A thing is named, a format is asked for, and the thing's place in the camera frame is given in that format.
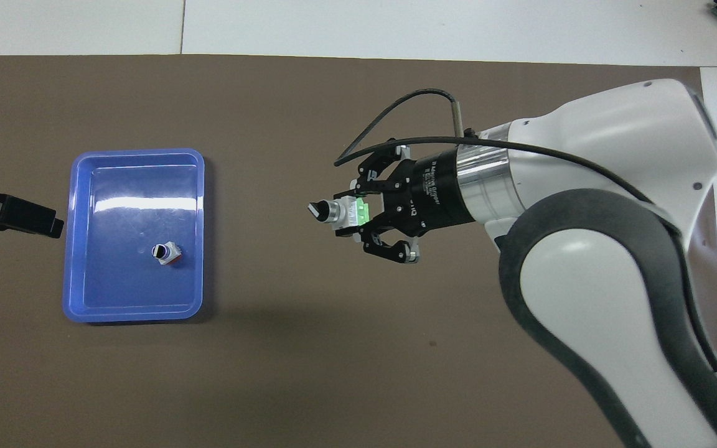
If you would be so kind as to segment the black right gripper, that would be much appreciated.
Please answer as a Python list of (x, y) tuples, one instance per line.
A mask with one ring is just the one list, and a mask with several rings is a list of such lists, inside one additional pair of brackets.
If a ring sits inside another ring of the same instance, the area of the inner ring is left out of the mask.
[[(365, 253), (415, 264), (420, 261), (417, 237), (430, 230), (475, 221), (458, 184), (456, 156), (457, 150), (451, 149), (407, 161), (410, 148), (402, 145), (375, 152), (358, 165), (358, 178), (351, 181), (350, 189), (356, 195), (383, 194), (383, 206), (391, 213), (377, 215), (357, 227)], [(382, 172), (397, 162), (390, 178), (381, 179)], [(393, 245), (382, 241), (382, 233), (394, 229), (409, 237)]]

